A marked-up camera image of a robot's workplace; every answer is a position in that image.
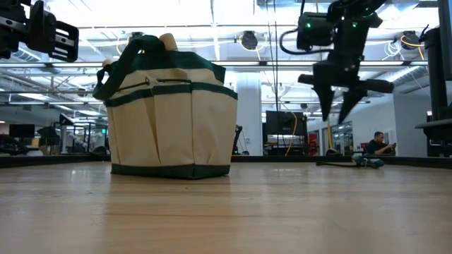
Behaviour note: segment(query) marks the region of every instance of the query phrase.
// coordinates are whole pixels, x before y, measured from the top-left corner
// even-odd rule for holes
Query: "robotic arm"
[[[23,5],[30,6],[29,19]],[[31,0],[0,1],[0,59],[18,51],[19,42],[54,59],[74,62],[78,58],[78,29],[44,11],[43,1],[33,6]]]
[[[301,83],[311,84],[319,96],[323,120],[331,110],[334,91],[331,86],[348,88],[344,92],[339,123],[345,120],[353,107],[367,91],[392,93],[393,84],[385,80],[359,80],[358,71],[364,60],[363,51],[369,28],[377,28],[383,22],[376,10],[386,0],[338,0],[333,2],[328,13],[303,13],[298,28],[282,34],[281,49],[288,54],[315,54],[328,52],[328,58],[313,65],[313,75],[301,75]],[[291,52],[283,46],[283,37],[291,32],[297,34],[297,48],[304,52]],[[330,46],[333,49],[312,50],[313,46]]]

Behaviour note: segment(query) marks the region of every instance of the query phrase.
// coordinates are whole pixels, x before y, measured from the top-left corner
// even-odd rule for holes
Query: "green bag trim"
[[[234,92],[233,90],[231,90],[227,87],[221,86],[221,85],[212,85],[212,84],[208,84],[208,83],[195,82],[195,83],[191,84],[191,89],[217,92],[217,93],[221,93],[224,95],[228,95],[234,99],[239,99],[239,96],[237,95],[236,92]]]
[[[156,85],[152,88],[154,95],[173,95],[191,93],[191,85]]]
[[[127,104],[137,99],[145,99],[153,96],[151,89],[133,91],[128,95],[121,96],[116,99],[109,99],[105,102],[106,107],[119,107],[123,104]]]
[[[144,50],[145,53],[139,54],[140,50]],[[157,37],[143,35],[129,42],[118,61],[106,65],[97,72],[97,85],[93,90],[93,97],[108,100],[117,92],[125,77],[135,71],[166,68],[207,68],[220,82],[224,82],[226,74],[225,68],[205,60],[194,52],[167,52],[165,44]],[[108,72],[109,78],[102,84],[105,72]]]
[[[137,167],[112,164],[112,174],[127,176],[165,177],[171,179],[205,179],[229,174],[230,165],[180,165],[161,167]]]
[[[156,95],[173,95],[179,93],[192,93],[194,90],[204,90],[209,92],[216,92],[223,95],[238,99],[236,92],[229,88],[212,85],[207,83],[192,83],[187,85],[158,85],[151,89],[142,89],[131,92],[128,95],[123,95],[118,98],[109,99],[105,102],[106,107],[119,107],[121,105],[134,102],[137,99],[145,99]]]

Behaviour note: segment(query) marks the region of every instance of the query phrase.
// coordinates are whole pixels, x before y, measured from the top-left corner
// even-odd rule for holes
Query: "green bag handle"
[[[137,37],[129,42],[127,47],[121,54],[118,61],[108,64],[97,72],[97,85],[93,90],[93,97],[102,101],[108,100],[119,89],[127,74],[129,74],[130,67],[133,60],[138,55],[140,50],[147,53],[163,53],[166,52],[165,44],[156,36],[143,35]],[[105,71],[108,72],[109,77],[105,84],[102,84],[102,79],[105,76]]]

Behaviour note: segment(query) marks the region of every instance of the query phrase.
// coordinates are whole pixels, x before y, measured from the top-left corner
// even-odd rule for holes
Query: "canvas tote bag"
[[[168,50],[175,48],[169,38],[131,40],[118,61],[97,73],[93,96],[107,107],[112,173],[181,179],[228,174],[237,94],[223,87],[223,67],[193,52]]]

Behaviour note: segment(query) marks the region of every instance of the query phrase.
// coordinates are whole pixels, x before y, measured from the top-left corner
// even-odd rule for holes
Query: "fluorescent light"
[[[259,66],[258,61],[213,61],[219,66]]]
[[[82,113],[82,114],[86,114],[88,116],[101,116],[102,114],[96,111],[91,111],[91,110],[78,110],[78,112]]]
[[[404,75],[407,75],[410,72],[417,70],[418,68],[421,68],[421,67],[420,66],[407,67],[406,69],[395,73],[394,75],[392,75],[391,77],[387,78],[386,80],[389,81],[389,82],[396,81],[397,79],[402,78]]]
[[[278,61],[279,66],[311,66],[316,61]],[[276,62],[268,62],[269,66],[276,66]]]
[[[362,61],[361,66],[399,66],[403,61]]]
[[[38,99],[38,100],[47,100],[50,99],[47,96],[44,95],[40,95],[40,94],[30,94],[30,93],[23,93],[23,94],[19,94],[20,96],[24,96],[27,98],[31,98],[31,99]]]
[[[64,109],[64,110],[67,110],[67,111],[72,111],[72,109],[69,109],[68,107],[66,107],[66,106],[61,106],[61,105],[55,105],[56,107],[58,107],[58,108],[60,108],[60,109]]]
[[[84,102],[49,102],[52,105],[83,105]]]
[[[51,63],[51,65],[55,68],[102,68],[102,63],[100,62]]]
[[[299,103],[306,103],[306,104],[320,104],[320,101],[288,101],[289,103],[286,103],[284,101],[278,102],[278,104],[299,104]],[[333,102],[333,106],[337,106],[339,104],[343,104],[344,102]],[[360,101],[359,104],[368,104],[370,101]],[[274,101],[262,101],[262,104],[275,104]]]
[[[29,51],[23,49],[23,48],[20,48],[20,50],[21,50],[22,52],[26,53],[26,54],[29,54],[29,55],[33,56],[33,57],[36,58],[38,61],[41,61],[41,58],[38,57],[37,55],[35,55],[35,54],[33,54],[33,53],[31,53],[31,52],[29,52]]]
[[[411,65],[412,66],[428,66],[429,62],[427,62],[427,61],[412,61]]]
[[[11,105],[44,105],[44,102],[7,102]]]

